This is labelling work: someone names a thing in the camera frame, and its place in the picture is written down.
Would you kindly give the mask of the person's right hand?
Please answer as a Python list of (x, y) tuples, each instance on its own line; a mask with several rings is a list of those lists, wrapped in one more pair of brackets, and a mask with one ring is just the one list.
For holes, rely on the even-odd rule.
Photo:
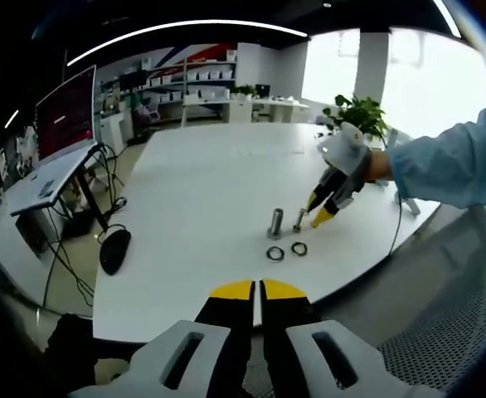
[(392, 181), (394, 179), (387, 151), (378, 149), (371, 151), (365, 179), (367, 182), (375, 182), (376, 180)]

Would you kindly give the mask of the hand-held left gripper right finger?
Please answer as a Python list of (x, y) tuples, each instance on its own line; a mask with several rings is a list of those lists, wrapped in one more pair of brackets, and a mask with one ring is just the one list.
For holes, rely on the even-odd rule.
[(341, 323), (323, 321), (306, 294), (260, 281), (264, 356), (277, 397), (441, 397), (393, 376), (382, 354)]

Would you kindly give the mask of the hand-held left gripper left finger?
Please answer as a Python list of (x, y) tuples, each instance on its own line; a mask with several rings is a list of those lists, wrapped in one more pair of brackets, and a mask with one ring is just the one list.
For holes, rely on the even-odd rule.
[(181, 320), (132, 355), (129, 369), (74, 397), (236, 397), (250, 358), (255, 283), (213, 289), (193, 321)]

